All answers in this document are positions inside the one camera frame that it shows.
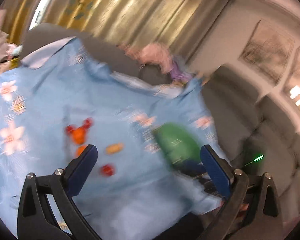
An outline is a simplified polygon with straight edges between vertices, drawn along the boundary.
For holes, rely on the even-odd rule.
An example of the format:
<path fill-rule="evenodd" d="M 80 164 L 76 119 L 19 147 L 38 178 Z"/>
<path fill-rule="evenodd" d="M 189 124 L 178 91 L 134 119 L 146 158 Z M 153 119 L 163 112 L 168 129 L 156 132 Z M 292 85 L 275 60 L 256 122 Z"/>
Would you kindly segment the red cherry tomato front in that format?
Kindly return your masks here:
<path fill-rule="evenodd" d="M 100 167 L 100 174 L 104 177 L 111 177 L 116 173 L 115 166 L 112 164 L 106 164 Z"/>

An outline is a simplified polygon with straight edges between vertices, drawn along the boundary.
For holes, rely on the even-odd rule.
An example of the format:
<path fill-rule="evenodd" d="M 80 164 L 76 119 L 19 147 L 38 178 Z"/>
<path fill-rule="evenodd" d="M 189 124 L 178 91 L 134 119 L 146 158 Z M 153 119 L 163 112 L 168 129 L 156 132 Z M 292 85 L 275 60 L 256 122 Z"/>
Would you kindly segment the red cherry tomato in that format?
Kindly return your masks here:
<path fill-rule="evenodd" d="M 66 132 L 67 135 L 71 135 L 71 133 L 72 133 L 74 130 L 75 130 L 75 127 L 72 126 L 72 125 L 68 125 L 68 126 L 66 126 L 66 128 L 65 128 L 65 132 Z"/>
<path fill-rule="evenodd" d="M 115 166 L 112 164 L 106 164 L 100 167 L 100 174 L 104 177 L 111 177 L 116 173 Z"/>
<path fill-rule="evenodd" d="M 82 127 L 88 130 L 91 126 L 93 126 L 93 124 L 94 124 L 93 118 L 86 118 L 83 121 Z"/>

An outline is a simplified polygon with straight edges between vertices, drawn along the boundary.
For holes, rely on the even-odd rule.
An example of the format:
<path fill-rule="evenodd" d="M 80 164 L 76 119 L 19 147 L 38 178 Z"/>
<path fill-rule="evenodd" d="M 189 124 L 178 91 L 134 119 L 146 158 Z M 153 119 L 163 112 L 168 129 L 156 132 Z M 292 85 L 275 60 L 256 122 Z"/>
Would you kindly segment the orange tangerine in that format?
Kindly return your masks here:
<path fill-rule="evenodd" d="M 71 132 L 71 139 L 77 145 L 83 145 L 86 141 L 86 130 L 83 127 L 78 127 Z"/>
<path fill-rule="evenodd" d="M 75 152 L 76 158 L 78 158 L 82 154 L 82 152 L 85 150 L 86 147 L 87 147 L 87 145 L 81 145 L 77 148 L 77 150 Z"/>

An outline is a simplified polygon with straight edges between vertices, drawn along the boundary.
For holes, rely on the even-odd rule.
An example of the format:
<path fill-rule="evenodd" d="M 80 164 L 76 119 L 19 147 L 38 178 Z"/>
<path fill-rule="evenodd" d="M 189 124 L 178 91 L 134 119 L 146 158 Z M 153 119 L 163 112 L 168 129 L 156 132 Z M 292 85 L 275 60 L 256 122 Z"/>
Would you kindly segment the tan longan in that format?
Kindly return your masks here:
<path fill-rule="evenodd" d="M 115 143 L 115 144 L 111 144 L 108 145 L 105 149 L 105 153 L 107 155 L 112 155 L 112 154 L 116 154 L 119 153 L 120 151 L 122 151 L 124 149 L 125 145 L 123 143 Z"/>

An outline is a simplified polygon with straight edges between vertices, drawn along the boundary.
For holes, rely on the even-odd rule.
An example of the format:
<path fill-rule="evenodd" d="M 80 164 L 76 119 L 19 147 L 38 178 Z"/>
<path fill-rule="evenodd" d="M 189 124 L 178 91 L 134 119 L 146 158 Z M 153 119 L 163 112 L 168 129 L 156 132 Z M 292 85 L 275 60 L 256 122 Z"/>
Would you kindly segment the grey sofa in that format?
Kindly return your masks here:
<path fill-rule="evenodd" d="M 30 30 L 22 56 L 69 36 L 79 37 L 92 56 L 111 69 L 139 77 L 152 85 L 167 79 L 153 70 L 140 73 L 140 65 L 123 51 L 79 31 L 44 23 Z M 265 158 L 246 170 L 273 175 L 283 207 L 300 210 L 300 133 L 286 112 L 271 97 L 258 90 L 227 66 L 220 66 L 203 88 L 203 98 L 214 118 L 221 148 L 235 166 L 250 161 L 257 152 Z"/>

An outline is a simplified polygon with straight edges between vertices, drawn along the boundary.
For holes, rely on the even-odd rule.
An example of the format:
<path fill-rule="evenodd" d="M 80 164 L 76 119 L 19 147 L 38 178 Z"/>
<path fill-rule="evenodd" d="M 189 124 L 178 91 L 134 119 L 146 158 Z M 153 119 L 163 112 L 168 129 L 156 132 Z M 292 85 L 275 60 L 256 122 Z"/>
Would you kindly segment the green plastic bowl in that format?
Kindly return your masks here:
<path fill-rule="evenodd" d="M 168 122 L 153 130 L 153 135 L 171 168 L 191 177 L 206 172 L 200 146 L 183 126 Z"/>

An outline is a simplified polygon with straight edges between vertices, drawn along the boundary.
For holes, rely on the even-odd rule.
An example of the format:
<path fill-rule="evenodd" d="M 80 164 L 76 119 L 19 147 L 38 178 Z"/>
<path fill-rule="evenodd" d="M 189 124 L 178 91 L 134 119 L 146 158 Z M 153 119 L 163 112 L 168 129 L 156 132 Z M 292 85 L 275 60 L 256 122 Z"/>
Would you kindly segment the blue floral cloth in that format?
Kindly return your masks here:
<path fill-rule="evenodd" d="M 164 161 L 153 130 L 172 122 L 199 145 L 224 157 L 200 79 L 185 87 L 151 86 L 113 72 L 93 59 L 77 38 L 54 42 L 0 75 L 0 218 L 17 232 L 18 205 L 28 173 L 50 175 L 75 157 L 77 145 L 65 128 L 94 124 L 85 145 L 98 161 L 74 201 L 103 239 L 153 239 L 188 213 L 201 215 L 221 205 L 197 181 Z M 107 155 L 108 145 L 123 143 Z M 100 167 L 115 166 L 111 177 Z"/>

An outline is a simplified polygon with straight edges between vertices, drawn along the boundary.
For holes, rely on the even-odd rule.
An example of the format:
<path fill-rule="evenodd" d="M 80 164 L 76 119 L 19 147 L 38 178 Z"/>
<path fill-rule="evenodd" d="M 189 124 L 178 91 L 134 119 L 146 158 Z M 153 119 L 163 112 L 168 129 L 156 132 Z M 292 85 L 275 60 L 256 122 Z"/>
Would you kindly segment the purple folded clothes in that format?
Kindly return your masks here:
<path fill-rule="evenodd" d="M 185 85 L 193 76 L 194 74 L 188 70 L 185 60 L 181 56 L 174 56 L 172 59 L 172 70 L 170 71 L 172 82 Z"/>

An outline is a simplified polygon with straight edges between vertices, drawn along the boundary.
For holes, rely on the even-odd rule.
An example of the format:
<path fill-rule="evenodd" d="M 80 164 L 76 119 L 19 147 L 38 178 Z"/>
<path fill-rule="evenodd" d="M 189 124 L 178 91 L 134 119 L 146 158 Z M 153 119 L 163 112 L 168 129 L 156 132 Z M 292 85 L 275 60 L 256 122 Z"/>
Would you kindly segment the pink clothes pile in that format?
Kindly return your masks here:
<path fill-rule="evenodd" d="M 143 48 L 135 48 L 125 44 L 117 47 L 124 51 L 126 56 L 142 65 L 158 65 L 162 74 L 167 74 L 173 69 L 173 56 L 170 50 L 160 43 L 150 43 Z"/>

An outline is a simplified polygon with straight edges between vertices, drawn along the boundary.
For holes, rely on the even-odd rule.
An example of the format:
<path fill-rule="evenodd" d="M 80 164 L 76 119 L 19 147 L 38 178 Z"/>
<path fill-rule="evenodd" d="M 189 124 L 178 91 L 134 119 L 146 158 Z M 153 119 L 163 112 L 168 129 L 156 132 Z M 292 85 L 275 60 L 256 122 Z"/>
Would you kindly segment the gold patterned curtain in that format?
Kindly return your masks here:
<path fill-rule="evenodd" d="M 112 44 L 152 42 L 190 59 L 230 0 L 4 0 L 2 26 L 20 44 L 40 23 L 90 33 Z"/>

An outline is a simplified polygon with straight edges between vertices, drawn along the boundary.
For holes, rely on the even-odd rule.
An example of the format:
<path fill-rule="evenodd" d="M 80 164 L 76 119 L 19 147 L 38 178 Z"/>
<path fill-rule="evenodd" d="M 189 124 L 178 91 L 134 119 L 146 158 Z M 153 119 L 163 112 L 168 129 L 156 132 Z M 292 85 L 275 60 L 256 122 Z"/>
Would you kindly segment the framed wall picture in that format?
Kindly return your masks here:
<path fill-rule="evenodd" d="M 294 38 L 285 31 L 261 19 L 239 59 L 275 85 L 286 70 L 294 42 Z"/>

